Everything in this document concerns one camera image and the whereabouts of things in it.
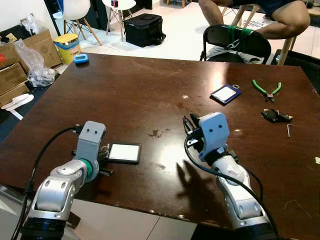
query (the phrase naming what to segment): blue object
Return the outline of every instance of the blue object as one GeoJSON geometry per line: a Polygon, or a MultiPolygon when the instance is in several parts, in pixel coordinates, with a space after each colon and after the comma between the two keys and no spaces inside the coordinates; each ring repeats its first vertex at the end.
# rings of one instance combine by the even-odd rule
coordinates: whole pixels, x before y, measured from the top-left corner
{"type": "Polygon", "coordinates": [[[223,87],[220,87],[218,90],[211,93],[211,98],[218,100],[220,103],[227,104],[242,92],[239,89],[234,88],[233,86],[226,84],[223,87]]]}
{"type": "Polygon", "coordinates": [[[61,12],[64,12],[64,0],[57,0],[61,12]]]}
{"type": "Polygon", "coordinates": [[[73,57],[73,61],[75,64],[84,64],[89,61],[89,58],[87,54],[81,53],[81,54],[75,55],[73,57]]]}

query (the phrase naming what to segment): black bag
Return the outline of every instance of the black bag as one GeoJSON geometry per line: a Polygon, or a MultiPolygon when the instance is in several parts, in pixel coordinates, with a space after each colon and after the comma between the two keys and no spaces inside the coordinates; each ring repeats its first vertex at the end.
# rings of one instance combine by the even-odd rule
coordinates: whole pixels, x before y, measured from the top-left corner
{"type": "Polygon", "coordinates": [[[147,13],[125,20],[126,41],[139,47],[160,45],[166,38],[162,21],[161,16],[147,13]]]}

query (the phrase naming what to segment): wooden chair leg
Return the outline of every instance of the wooden chair leg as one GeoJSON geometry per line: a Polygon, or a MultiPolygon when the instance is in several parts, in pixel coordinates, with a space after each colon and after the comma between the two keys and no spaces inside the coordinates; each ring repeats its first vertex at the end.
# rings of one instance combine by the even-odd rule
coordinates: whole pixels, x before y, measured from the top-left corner
{"type": "Polygon", "coordinates": [[[242,15],[244,14],[246,8],[248,5],[241,5],[236,16],[233,19],[233,22],[231,23],[232,26],[237,26],[238,22],[240,21],[242,15]]]}
{"type": "Polygon", "coordinates": [[[123,30],[122,30],[122,24],[123,24],[123,17],[122,17],[122,11],[121,10],[118,10],[119,11],[119,22],[120,22],[120,32],[121,32],[121,41],[123,42],[124,41],[124,34],[123,34],[123,30]]]}
{"type": "Polygon", "coordinates": [[[63,19],[63,34],[66,34],[67,31],[67,22],[63,19]]]}
{"type": "Polygon", "coordinates": [[[237,26],[238,26],[239,28],[241,28],[241,25],[242,25],[242,16],[240,17],[240,20],[239,20],[237,26]]]}
{"type": "Polygon", "coordinates": [[[259,5],[257,5],[257,4],[254,4],[254,5],[253,5],[252,11],[250,12],[249,17],[248,17],[248,19],[246,20],[245,25],[243,26],[244,29],[248,26],[248,24],[250,23],[252,17],[253,17],[253,16],[255,15],[255,13],[259,10],[259,8],[260,8],[259,5]]]}
{"type": "Polygon", "coordinates": [[[222,14],[222,16],[223,16],[223,15],[225,15],[225,13],[226,13],[227,9],[228,9],[228,7],[227,7],[227,6],[225,6],[225,7],[224,7],[224,9],[222,10],[222,13],[221,13],[221,14],[222,14]]]}
{"type": "Polygon", "coordinates": [[[292,41],[293,41],[293,37],[287,38],[284,41],[284,44],[280,53],[280,59],[277,65],[282,66],[283,64],[285,64],[285,61],[289,52],[289,47],[292,41]]]}
{"type": "Polygon", "coordinates": [[[80,25],[79,19],[77,19],[75,21],[76,21],[76,24],[78,24],[78,27],[80,28],[80,32],[81,32],[81,35],[82,35],[83,39],[86,40],[84,32],[82,31],[82,25],[80,25]]]}
{"type": "Polygon", "coordinates": [[[296,43],[296,39],[297,39],[297,36],[295,36],[292,40],[292,43],[291,43],[291,47],[290,47],[290,51],[292,51],[294,49],[294,45],[296,43]]]}
{"type": "Polygon", "coordinates": [[[78,35],[74,21],[72,21],[72,28],[73,28],[73,33],[78,35]]]}
{"type": "Polygon", "coordinates": [[[129,12],[129,14],[130,14],[130,17],[131,17],[131,18],[133,18],[133,16],[132,16],[132,12],[131,12],[131,10],[130,10],[130,9],[128,9],[128,12],[129,12]]]}
{"type": "Polygon", "coordinates": [[[96,41],[100,44],[100,46],[102,46],[102,43],[100,42],[99,38],[97,37],[97,35],[95,34],[95,32],[92,30],[91,26],[89,25],[89,23],[87,22],[87,20],[85,18],[83,18],[85,25],[88,27],[88,29],[90,30],[90,32],[93,34],[94,38],[96,39],[96,41]]]}
{"type": "Polygon", "coordinates": [[[124,13],[122,12],[122,10],[121,10],[121,18],[122,18],[122,21],[121,21],[122,27],[124,29],[125,28],[125,17],[124,17],[124,13]]]}

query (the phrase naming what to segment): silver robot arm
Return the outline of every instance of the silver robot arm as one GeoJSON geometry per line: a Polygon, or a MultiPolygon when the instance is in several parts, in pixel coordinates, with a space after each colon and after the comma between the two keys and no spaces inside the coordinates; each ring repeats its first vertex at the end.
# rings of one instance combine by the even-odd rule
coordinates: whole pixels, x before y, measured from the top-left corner
{"type": "MultiPolygon", "coordinates": [[[[251,190],[248,172],[227,152],[230,132],[225,115],[221,112],[209,113],[198,118],[195,124],[198,128],[187,133],[190,139],[187,147],[201,142],[202,149],[198,149],[198,157],[202,162],[207,162],[213,171],[232,177],[251,190]]],[[[247,190],[221,176],[217,180],[232,226],[244,235],[243,239],[277,239],[264,209],[247,190]]]]}
{"type": "Polygon", "coordinates": [[[38,188],[22,229],[22,240],[62,238],[75,194],[99,172],[97,158],[105,132],[102,123],[85,123],[74,159],[52,170],[38,188]]]}

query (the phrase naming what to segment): green pliers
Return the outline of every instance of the green pliers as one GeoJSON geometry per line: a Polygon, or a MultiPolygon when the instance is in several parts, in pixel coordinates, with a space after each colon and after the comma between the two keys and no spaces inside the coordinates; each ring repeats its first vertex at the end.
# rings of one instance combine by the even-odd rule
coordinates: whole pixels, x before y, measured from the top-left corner
{"type": "Polygon", "coordinates": [[[277,88],[272,92],[268,93],[266,90],[264,90],[262,87],[258,85],[256,80],[252,80],[253,85],[255,86],[256,89],[258,89],[265,97],[265,100],[268,102],[268,100],[271,100],[271,102],[275,102],[275,95],[279,90],[281,89],[281,82],[278,82],[277,88]]]}

